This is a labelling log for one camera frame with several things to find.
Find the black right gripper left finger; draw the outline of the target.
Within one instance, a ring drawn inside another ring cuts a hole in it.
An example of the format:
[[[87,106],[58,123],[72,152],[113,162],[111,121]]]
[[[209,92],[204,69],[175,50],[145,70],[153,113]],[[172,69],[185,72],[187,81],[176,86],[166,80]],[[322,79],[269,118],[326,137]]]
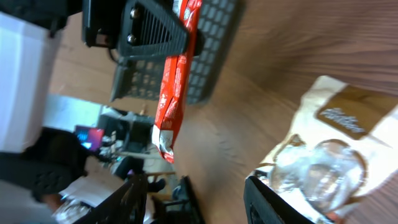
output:
[[[132,60],[164,58],[187,51],[190,34],[173,10],[177,1],[127,0],[117,51]]]

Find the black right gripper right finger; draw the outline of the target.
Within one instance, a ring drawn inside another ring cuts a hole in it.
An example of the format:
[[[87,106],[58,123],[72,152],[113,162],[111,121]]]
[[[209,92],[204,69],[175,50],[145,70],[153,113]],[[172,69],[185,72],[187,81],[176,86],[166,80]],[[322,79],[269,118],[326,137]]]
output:
[[[255,176],[246,178],[243,199],[249,224],[313,224]]]

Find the red coffee stick sachet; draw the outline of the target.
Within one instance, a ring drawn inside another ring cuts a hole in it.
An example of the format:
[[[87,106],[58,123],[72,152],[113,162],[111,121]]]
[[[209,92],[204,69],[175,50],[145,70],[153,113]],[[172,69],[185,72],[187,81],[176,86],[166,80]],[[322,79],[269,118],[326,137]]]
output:
[[[202,0],[182,1],[178,17],[188,29],[190,40],[185,53],[166,58],[160,86],[159,103],[152,130],[152,144],[157,147],[162,158],[170,164],[174,163],[174,144],[183,121],[202,2]]]

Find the beige nut pouch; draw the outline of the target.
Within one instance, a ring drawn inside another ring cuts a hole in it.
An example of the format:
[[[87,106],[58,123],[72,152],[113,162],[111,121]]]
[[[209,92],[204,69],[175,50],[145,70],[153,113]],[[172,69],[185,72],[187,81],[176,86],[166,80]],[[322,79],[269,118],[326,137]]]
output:
[[[397,98],[321,76],[249,176],[313,223],[337,223],[396,172]]]

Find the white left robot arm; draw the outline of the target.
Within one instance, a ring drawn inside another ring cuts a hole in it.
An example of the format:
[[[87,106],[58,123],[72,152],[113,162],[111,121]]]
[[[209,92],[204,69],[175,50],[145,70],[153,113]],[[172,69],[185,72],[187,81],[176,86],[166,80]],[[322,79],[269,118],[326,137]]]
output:
[[[39,195],[57,194],[85,174],[70,152],[52,157],[58,137],[82,149],[72,133],[45,128],[45,103],[62,30],[82,1],[1,1],[1,180]]]

